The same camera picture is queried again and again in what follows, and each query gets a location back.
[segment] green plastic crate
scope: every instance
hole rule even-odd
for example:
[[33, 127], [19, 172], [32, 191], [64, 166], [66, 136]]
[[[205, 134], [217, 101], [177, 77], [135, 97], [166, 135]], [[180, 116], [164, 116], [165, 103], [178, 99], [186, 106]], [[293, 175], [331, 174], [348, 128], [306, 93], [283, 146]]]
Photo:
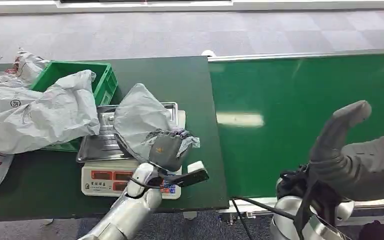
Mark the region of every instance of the green plastic crate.
[[[95, 104], [97, 106], [110, 104], [119, 84], [110, 63], [51, 61], [37, 77], [30, 89], [43, 93], [58, 79], [83, 70], [91, 70], [96, 74], [96, 78], [92, 82]], [[78, 138], [66, 143], [49, 145], [43, 149], [63, 152], [77, 152], [79, 150], [81, 140], [81, 138]]]

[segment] silver robotic arm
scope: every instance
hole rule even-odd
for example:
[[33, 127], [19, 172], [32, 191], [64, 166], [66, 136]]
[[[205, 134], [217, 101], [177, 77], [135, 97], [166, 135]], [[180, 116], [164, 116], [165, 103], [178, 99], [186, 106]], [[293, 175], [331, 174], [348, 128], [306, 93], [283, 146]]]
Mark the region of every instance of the silver robotic arm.
[[137, 167], [109, 212], [79, 240], [132, 240], [161, 204], [163, 198], [160, 185], [163, 180], [187, 187], [209, 179], [201, 161], [193, 163], [197, 167], [192, 172], [167, 176], [167, 171], [175, 172], [182, 166], [189, 150], [179, 157], [177, 153], [186, 136], [184, 131], [170, 131], [158, 136], [149, 152], [149, 162], [143, 162]]
[[317, 137], [308, 164], [281, 173], [275, 207], [294, 217], [273, 216], [275, 240], [347, 239], [336, 229], [346, 205], [384, 199], [384, 136], [346, 145], [348, 130], [371, 112], [364, 100], [335, 111]]
[[[155, 166], [145, 162], [137, 167], [132, 178], [147, 185], [149, 180], [158, 177], [155, 174]], [[159, 189], [146, 189], [130, 180], [109, 212], [79, 240], [131, 240], [162, 199]]]

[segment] gray plastic mailer bag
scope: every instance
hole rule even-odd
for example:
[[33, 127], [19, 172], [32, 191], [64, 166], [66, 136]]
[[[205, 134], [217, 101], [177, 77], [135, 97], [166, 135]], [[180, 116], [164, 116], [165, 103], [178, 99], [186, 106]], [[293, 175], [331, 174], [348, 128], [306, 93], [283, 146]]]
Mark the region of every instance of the gray plastic mailer bag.
[[[170, 111], [142, 83], [137, 83], [115, 110], [115, 136], [135, 159], [147, 162], [158, 135], [165, 131], [182, 131], [171, 118]], [[184, 139], [177, 155], [189, 145], [199, 148], [199, 138], [189, 136]]]
[[0, 113], [29, 104], [42, 97], [43, 92], [32, 91], [25, 87], [0, 86]]
[[48, 60], [20, 48], [12, 68], [0, 71], [0, 87], [29, 88], [48, 63]]
[[39, 99], [0, 112], [0, 153], [18, 154], [98, 135], [92, 75], [84, 70], [60, 78]]

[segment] floor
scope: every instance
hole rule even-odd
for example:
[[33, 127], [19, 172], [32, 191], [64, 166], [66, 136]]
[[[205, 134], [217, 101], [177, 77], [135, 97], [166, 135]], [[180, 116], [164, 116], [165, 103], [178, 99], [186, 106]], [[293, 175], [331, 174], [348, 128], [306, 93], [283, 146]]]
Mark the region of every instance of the floor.
[[[18, 47], [51, 60], [326, 53], [384, 49], [384, 11], [167, 12], [0, 16], [0, 63]], [[74, 240], [96, 219], [0, 222], [0, 240]], [[270, 239], [269, 217], [247, 220], [255, 239]], [[356, 228], [348, 229], [356, 239]], [[155, 214], [137, 240], [246, 239], [214, 211], [185, 220]]]

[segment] cable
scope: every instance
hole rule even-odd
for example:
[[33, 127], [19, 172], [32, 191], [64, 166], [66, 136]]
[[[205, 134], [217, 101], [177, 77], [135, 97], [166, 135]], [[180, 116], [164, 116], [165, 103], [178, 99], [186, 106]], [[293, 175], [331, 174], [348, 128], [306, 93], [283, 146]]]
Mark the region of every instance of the cable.
[[244, 219], [242, 218], [241, 213], [239, 212], [238, 206], [236, 205], [235, 200], [232, 199], [232, 203], [234, 208], [236, 209], [237, 215], [239, 216], [240, 221], [242, 222], [243, 227], [245, 228], [246, 234], [248, 234], [249, 240], [253, 240], [253, 237], [251, 236], [250, 230], [247, 227], [247, 224], [245, 223]]
[[149, 188], [149, 189], [161, 189], [159, 186], [151, 186], [147, 184], [140, 183], [138, 180], [134, 179], [133, 177], [130, 177], [130, 180], [132, 180], [135, 184], [144, 187], [144, 188]]
[[288, 212], [285, 212], [285, 211], [283, 211], [283, 210], [280, 210], [280, 209], [277, 209], [277, 208], [274, 208], [274, 207], [271, 207], [271, 206], [267, 206], [266, 204], [262, 204], [262, 203], [260, 203], [260, 202], [258, 202], [258, 201], [254, 201], [254, 200], [249, 199], [249, 198], [247, 198], [247, 197], [234, 196], [234, 197], [232, 197], [232, 198], [233, 198], [233, 199], [243, 200], [243, 201], [245, 201], [245, 202], [254, 204], [254, 205], [256, 205], [256, 206], [258, 206], [258, 207], [260, 207], [260, 208], [267, 209], [267, 210], [269, 210], [270, 212], [275, 213], [275, 214], [277, 214], [277, 215], [280, 215], [280, 216], [282, 216], [282, 217], [285, 217], [285, 218], [287, 218], [287, 219], [294, 220], [294, 217], [295, 217], [294, 215], [292, 215], [292, 214], [290, 214], [290, 213], [288, 213]]

